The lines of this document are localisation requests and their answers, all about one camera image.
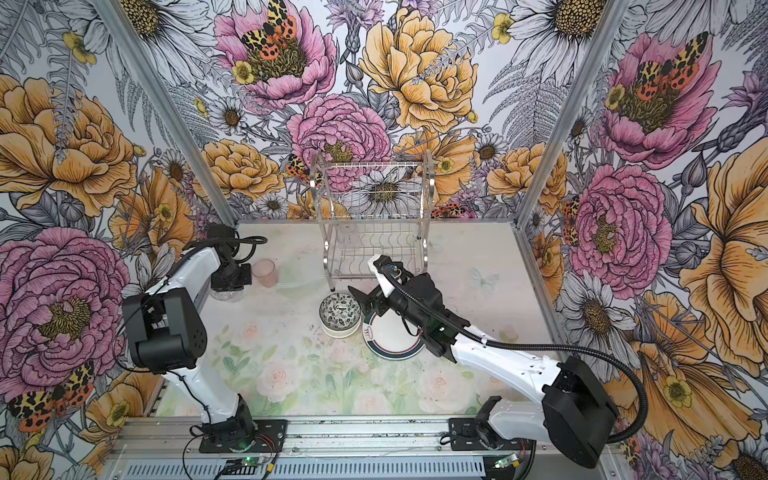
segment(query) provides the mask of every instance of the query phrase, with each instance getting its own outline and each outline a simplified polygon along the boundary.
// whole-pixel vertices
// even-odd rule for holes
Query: yellow flower
[[[109,390],[88,405],[86,418],[93,424],[80,431],[80,437],[99,443],[123,428],[130,417],[144,415],[161,377],[152,373],[123,372]]]
[[[515,20],[512,19],[511,13],[497,14],[493,19],[493,30],[491,30],[491,36],[494,38],[494,40],[498,40],[498,42],[502,45],[508,44],[512,39],[508,30],[513,23],[515,23]]]
[[[369,74],[375,93],[391,91],[400,103],[397,123],[444,134],[472,110],[478,65],[470,54],[435,72],[440,55],[456,45],[453,35],[436,30],[428,17],[407,8],[397,12],[397,29],[379,23],[371,28],[359,66]]]
[[[531,184],[541,157],[546,147],[544,143],[536,144],[533,148],[521,147],[502,155],[499,159],[504,168],[497,168],[488,173],[488,192],[491,195],[514,195],[525,192]],[[538,199],[541,208],[548,215],[553,215],[565,196],[565,171],[568,158],[563,152],[558,155],[558,161],[547,177],[547,183]]]
[[[605,98],[605,106],[610,110],[616,110],[619,108],[619,102],[624,98],[625,93],[626,91],[622,84],[616,85],[608,92],[608,96]]]
[[[232,193],[239,193],[255,201],[286,186],[284,174],[279,173],[280,165],[245,142],[211,142],[203,148],[202,154],[227,198]],[[195,193],[206,197],[197,179],[192,186]]]
[[[679,409],[683,407],[689,409],[693,404],[690,385],[685,380],[678,380],[674,375],[667,377],[667,384],[664,386],[664,398]]]
[[[51,480],[53,454],[30,447],[23,454],[12,446],[0,447],[0,478],[12,480]]]
[[[544,277],[544,285],[547,287],[549,299],[553,303],[560,295],[560,289],[563,287],[565,266],[561,247],[560,237],[551,233],[545,237],[544,232],[542,232],[533,239],[533,254],[538,265],[538,271]]]
[[[67,48],[72,50],[72,55],[80,63],[87,62],[91,65],[96,65],[96,55],[92,51],[85,49],[83,38],[80,35],[73,31],[68,31],[61,36],[61,40],[64,40],[64,45],[67,45]]]
[[[480,156],[475,151],[477,139],[471,135],[462,139],[456,135],[447,135],[439,140],[433,133],[428,132],[427,135],[432,135],[427,141],[422,132],[403,135],[392,151],[405,152],[419,159],[427,150],[432,152],[437,197],[435,205],[442,205],[462,189],[462,184],[466,185],[472,180],[472,165],[480,165]],[[416,174],[420,175],[421,172],[421,167],[416,169]]]
[[[707,338],[723,362],[760,374],[768,362],[768,138],[709,173],[707,209],[691,204],[712,229],[710,252],[694,270],[680,271],[690,305],[707,318]]]
[[[26,194],[16,204],[26,208],[46,189],[65,191],[96,217],[136,187],[134,146],[96,98],[78,91],[74,131],[59,163],[51,97],[60,93],[42,78],[28,78],[22,87],[0,75],[0,192]]]
[[[241,85],[252,84],[256,80],[256,77],[253,76],[253,67],[247,61],[236,61],[235,66],[232,67],[232,75]]]
[[[713,344],[704,335],[704,324],[674,294],[647,291],[638,300],[635,321],[644,339],[630,345],[640,359],[637,375],[651,404],[646,431],[659,442],[674,431],[672,452],[687,457],[719,435],[725,449],[715,466],[728,465],[739,455],[737,442],[760,434],[760,423],[750,419],[752,411],[726,392],[734,386],[744,392],[747,385],[736,379],[732,386],[722,366],[707,361]],[[605,390],[634,420],[637,392],[627,377],[611,380]]]
[[[197,109],[197,111],[200,112],[201,115],[203,115],[205,118],[208,118],[208,107],[205,106],[205,103],[203,103],[202,98],[195,98],[194,99],[194,106]]]
[[[163,170],[156,167],[152,178],[141,183],[141,194],[130,192],[120,197],[116,211],[109,219],[112,245],[118,250],[154,258],[163,243],[176,249],[176,260],[187,242],[192,240],[194,226],[187,201],[172,188]]]

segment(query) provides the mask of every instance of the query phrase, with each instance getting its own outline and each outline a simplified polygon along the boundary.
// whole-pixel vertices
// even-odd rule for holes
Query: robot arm
[[[202,407],[200,429],[213,444],[241,450],[253,441],[256,429],[243,398],[201,358],[207,334],[194,299],[209,279],[219,291],[250,285],[250,265],[233,259],[234,244],[226,241],[234,239],[233,229],[218,225],[212,230],[209,237],[217,240],[205,240],[165,281],[125,299],[123,318],[134,364],[162,375]]]
[[[478,436],[486,445],[500,439],[543,440],[579,465],[596,466],[618,410],[584,362],[572,356],[560,363],[520,349],[494,348],[487,343],[495,339],[443,306],[442,294],[427,273],[413,276],[386,256],[376,255],[368,264],[379,286],[370,294],[349,288],[364,312],[395,310],[420,329],[434,355],[482,370],[540,406],[521,419],[512,402],[491,397],[476,418]]]

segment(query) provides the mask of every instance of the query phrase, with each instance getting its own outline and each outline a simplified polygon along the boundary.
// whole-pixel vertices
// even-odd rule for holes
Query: floral table mat
[[[201,313],[208,331],[204,361],[253,415],[472,414],[492,395],[526,401],[497,379],[426,349],[395,362],[371,352],[360,329],[345,339],[327,336],[318,317],[330,293],[318,227],[241,226],[241,236],[253,234],[269,243],[252,261],[275,261],[279,283],[267,289],[254,282],[235,303],[209,298]],[[509,225],[434,224],[429,259],[449,309],[504,341],[550,340]],[[338,282],[336,291],[348,284]],[[367,291],[375,284],[352,285]],[[173,386],[157,406],[157,415],[197,414]]]

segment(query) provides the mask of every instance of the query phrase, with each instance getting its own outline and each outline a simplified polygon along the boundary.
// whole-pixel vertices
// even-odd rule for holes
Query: bowl
[[[331,293],[320,304],[323,331],[335,339],[352,335],[362,322],[360,304],[348,293]]]

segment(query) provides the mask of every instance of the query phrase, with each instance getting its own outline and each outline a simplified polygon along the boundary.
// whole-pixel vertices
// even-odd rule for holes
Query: daisy center
[[[557,30],[572,37],[592,35],[606,0],[562,0],[554,16]]]
[[[397,185],[395,184],[381,184],[371,188],[369,194],[371,201],[378,203],[391,202],[397,197]]]
[[[739,454],[739,458],[733,460],[733,469],[743,480],[768,480],[768,470],[755,458],[744,453]]]
[[[493,145],[485,145],[478,153],[480,154],[480,160],[490,160],[496,155],[496,149]]]
[[[170,164],[168,166],[168,173],[176,181],[181,181],[184,178],[184,168],[179,164]]]
[[[141,37],[146,38],[157,31],[160,16],[149,0],[121,0],[121,3],[128,19]]]
[[[573,127],[571,127],[571,138],[580,137],[581,134],[584,133],[584,129],[587,126],[584,124],[584,121],[581,119],[578,119],[574,122]]]
[[[598,335],[605,335],[611,330],[611,318],[597,300],[587,300],[584,305],[584,318],[589,328]]]
[[[240,114],[236,110],[227,110],[224,112],[224,121],[230,127],[236,127],[240,123]]]

